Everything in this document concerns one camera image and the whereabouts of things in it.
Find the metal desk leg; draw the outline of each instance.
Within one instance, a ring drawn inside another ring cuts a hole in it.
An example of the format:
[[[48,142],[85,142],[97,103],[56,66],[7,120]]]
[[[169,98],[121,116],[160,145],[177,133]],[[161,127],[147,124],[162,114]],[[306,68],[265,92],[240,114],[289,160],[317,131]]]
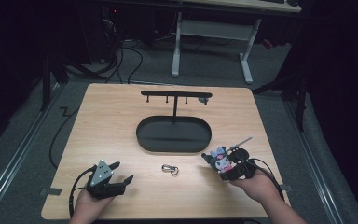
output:
[[[258,31],[258,27],[260,25],[260,22],[261,22],[260,19],[255,21],[254,27],[253,27],[253,29],[251,31],[250,36],[249,36],[249,40],[248,40],[248,44],[246,46],[245,52],[240,53],[242,72],[243,72],[243,75],[245,76],[245,82],[247,84],[252,84],[253,83],[251,71],[249,69],[249,64],[248,64],[248,57],[249,57],[249,53],[251,52],[252,45],[255,42],[255,36],[257,35],[257,31]]]
[[[173,53],[173,62],[172,62],[172,76],[173,77],[179,76],[181,28],[182,28],[182,12],[178,12],[178,22],[176,23],[175,52]]]

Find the carabiner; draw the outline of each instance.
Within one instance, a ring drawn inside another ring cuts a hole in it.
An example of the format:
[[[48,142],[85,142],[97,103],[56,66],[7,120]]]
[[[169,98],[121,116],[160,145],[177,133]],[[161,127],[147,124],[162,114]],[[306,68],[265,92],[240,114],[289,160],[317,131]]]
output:
[[[177,175],[179,173],[179,169],[176,166],[170,166],[167,164],[162,165],[161,170],[164,172],[171,172],[171,175]]]

